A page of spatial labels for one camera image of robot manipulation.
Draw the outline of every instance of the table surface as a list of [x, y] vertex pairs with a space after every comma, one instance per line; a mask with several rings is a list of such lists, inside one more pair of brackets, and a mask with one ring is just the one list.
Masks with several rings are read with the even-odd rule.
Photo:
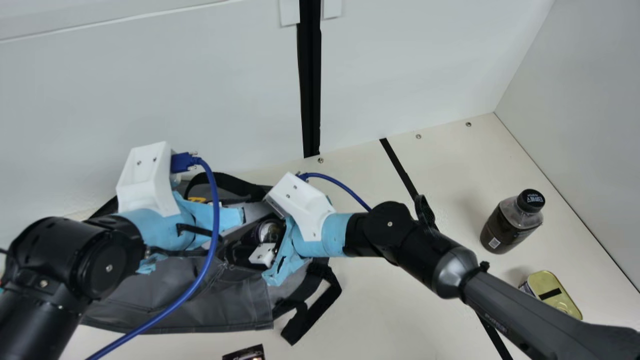
[[[517, 286], [528, 274], [549, 270], [584, 321], [640, 329], [640, 293], [494, 114], [388, 140], [415, 187], [427, 195], [440, 230], [489, 261], [491, 274]], [[321, 172], [346, 183], [372, 206], [394, 200], [413, 209], [379, 142], [321, 157], [323, 163], [316, 157], [236, 175], [275, 184], [286, 171]], [[338, 211], [362, 210], [334, 185], [320, 179], [311, 183], [330, 196]], [[511, 252], [490, 254], [479, 242], [484, 222], [500, 200], [525, 188], [547, 198], [545, 223]], [[138, 336], [106, 358], [220, 359], [262, 343], [268, 359], [277, 360], [499, 359], [475, 313], [459, 300], [438, 298], [383, 259], [340, 258], [330, 264], [342, 296], [293, 347], [279, 335], [289, 313], [267, 331]], [[62, 359], [85, 358], [117, 337], [80, 326]], [[514, 359], [526, 359], [506, 343]]]

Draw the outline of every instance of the white wall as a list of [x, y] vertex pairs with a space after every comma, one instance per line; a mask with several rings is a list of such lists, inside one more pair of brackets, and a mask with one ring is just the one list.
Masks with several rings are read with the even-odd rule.
[[0, 40], [228, 0], [0, 0]]
[[637, 1], [557, 0], [496, 110], [636, 287], [638, 14]]
[[345, 0], [321, 23], [321, 150], [493, 112], [552, 3]]
[[[0, 167], [13, 174], [0, 246], [100, 206], [134, 146], [168, 140], [222, 171], [302, 157], [296, 29], [280, 27], [278, 0], [74, 28], [215, 0], [0, 1]], [[322, 22], [321, 150], [493, 111], [552, 1], [345, 0]], [[58, 30], [34, 34], [42, 24]]]
[[167, 140], [220, 171], [302, 157], [296, 30], [277, 4], [0, 42], [0, 246], [108, 200], [131, 147]]

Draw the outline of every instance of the plastic bottle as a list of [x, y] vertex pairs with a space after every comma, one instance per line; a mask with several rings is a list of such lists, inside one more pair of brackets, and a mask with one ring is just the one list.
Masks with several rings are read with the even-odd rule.
[[544, 205], [545, 197], [533, 189], [500, 201], [484, 225], [480, 242], [494, 254], [513, 249], [542, 225]]

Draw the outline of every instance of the round cap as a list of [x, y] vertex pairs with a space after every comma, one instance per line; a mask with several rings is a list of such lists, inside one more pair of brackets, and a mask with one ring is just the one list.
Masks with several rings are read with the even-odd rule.
[[526, 189], [520, 193], [516, 203], [526, 213], [539, 213], [545, 205], [545, 197], [537, 190]]

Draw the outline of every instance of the gray bag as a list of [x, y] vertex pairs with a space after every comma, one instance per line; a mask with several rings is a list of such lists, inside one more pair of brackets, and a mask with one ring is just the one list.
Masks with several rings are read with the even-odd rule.
[[[269, 189], [222, 173], [214, 176], [225, 206], [261, 201]], [[204, 173], [182, 183], [177, 190], [185, 199], [211, 197]], [[117, 199], [111, 199], [92, 217], [114, 213], [117, 207]], [[136, 328], [170, 305], [193, 283], [202, 269], [206, 251], [200, 253], [188, 258], [170, 257], [158, 262], [151, 274], [126, 279], [108, 298], [94, 302], [82, 323], [116, 332]], [[262, 271], [231, 265], [216, 256], [191, 298], [146, 334], [272, 329], [274, 319], [296, 308], [296, 315], [281, 333], [293, 345], [342, 292], [328, 266], [328, 258], [313, 259], [281, 286], [267, 286]], [[316, 292], [322, 280], [331, 286], [307, 309], [305, 300]]]

